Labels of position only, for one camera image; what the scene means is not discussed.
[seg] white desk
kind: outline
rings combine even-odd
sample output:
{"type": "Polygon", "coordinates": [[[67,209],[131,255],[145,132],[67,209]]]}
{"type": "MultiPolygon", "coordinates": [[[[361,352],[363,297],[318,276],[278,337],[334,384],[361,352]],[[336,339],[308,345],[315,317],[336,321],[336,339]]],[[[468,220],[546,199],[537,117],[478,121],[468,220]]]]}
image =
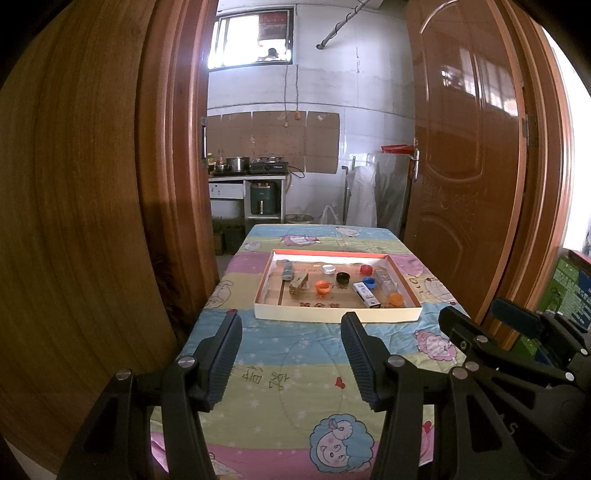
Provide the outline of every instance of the white desk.
{"type": "Polygon", "coordinates": [[[209,177],[210,200],[242,200],[245,220],[279,220],[285,222],[285,187],[287,175],[239,175],[235,177],[209,177]],[[251,183],[274,181],[280,188],[280,211],[276,215],[251,213],[251,183]]]}

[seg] window frame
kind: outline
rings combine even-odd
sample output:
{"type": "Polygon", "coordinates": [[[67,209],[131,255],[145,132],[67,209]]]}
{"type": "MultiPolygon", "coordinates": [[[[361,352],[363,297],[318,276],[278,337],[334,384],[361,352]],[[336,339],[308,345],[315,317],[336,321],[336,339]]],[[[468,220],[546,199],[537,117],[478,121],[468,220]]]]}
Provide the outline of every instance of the window frame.
{"type": "MultiPolygon", "coordinates": [[[[266,13],[273,13],[273,12],[287,12],[287,39],[285,42],[285,49],[291,50],[291,58],[289,59],[289,61],[288,60],[255,61],[252,63],[244,63],[242,65],[228,65],[228,66],[222,66],[222,67],[215,67],[212,69],[207,68],[208,72],[218,72],[220,70],[240,69],[240,68],[244,68],[244,67],[254,67],[254,66],[259,66],[259,65],[293,65],[295,11],[296,11],[296,9],[294,7],[276,7],[276,8],[257,8],[257,9],[245,10],[245,11],[241,11],[241,12],[237,12],[237,13],[218,15],[215,20],[217,22],[217,31],[215,32],[216,39],[215,39],[215,41],[212,40],[212,43],[214,43],[214,42],[217,43],[220,40],[219,34],[220,34],[220,29],[222,27],[222,20],[226,20],[229,22],[229,20],[231,18],[236,18],[236,17],[248,17],[251,15],[266,14],[266,13]]],[[[226,28],[224,39],[223,39],[223,50],[225,50],[225,48],[226,48],[227,40],[228,40],[228,28],[226,28]]]]}

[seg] window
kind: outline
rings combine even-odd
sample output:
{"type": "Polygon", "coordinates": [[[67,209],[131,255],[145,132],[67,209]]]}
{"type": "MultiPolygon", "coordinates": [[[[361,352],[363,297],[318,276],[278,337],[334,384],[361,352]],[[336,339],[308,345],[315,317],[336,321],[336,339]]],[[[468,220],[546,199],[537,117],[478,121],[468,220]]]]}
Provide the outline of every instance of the window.
{"type": "Polygon", "coordinates": [[[218,17],[207,66],[291,63],[293,13],[284,8],[218,17]]]}

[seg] white pipe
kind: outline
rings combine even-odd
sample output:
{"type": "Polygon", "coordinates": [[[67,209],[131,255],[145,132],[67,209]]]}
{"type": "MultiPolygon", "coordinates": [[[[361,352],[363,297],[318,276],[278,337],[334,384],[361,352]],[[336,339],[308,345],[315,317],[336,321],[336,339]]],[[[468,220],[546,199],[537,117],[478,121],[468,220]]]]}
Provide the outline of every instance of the white pipe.
{"type": "Polygon", "coordinates": [[[361,11],[361,9],[365,7],[365,5],[367,5],[371,0],[357,1],[359,2],[359,5],[357,5],[355,9],[350,14],[348,14],[342,22],[337,23],[323,41],[316,45],[316,48],[318,48],[318,50],[322,50],[326,46],[328,41],[331,38],[333,38],[341,28],[343,28],[343,25],[345,25],[349,20],[351,20],[355,15],[357,15],[361,11]]]}

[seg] blue cartoon sheep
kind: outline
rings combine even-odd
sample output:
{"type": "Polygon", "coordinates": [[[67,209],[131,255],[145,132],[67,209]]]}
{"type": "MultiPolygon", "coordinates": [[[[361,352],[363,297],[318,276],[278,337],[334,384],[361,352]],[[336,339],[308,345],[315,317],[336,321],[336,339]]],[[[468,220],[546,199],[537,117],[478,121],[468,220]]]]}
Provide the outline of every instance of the blue cartoon sheep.
{"type": "Polygon", "coordinates": [[[323,419],[310,435],[310,459],[321,472],[360,472],[369,468],[374,439],[352,415],[323,419]]]}

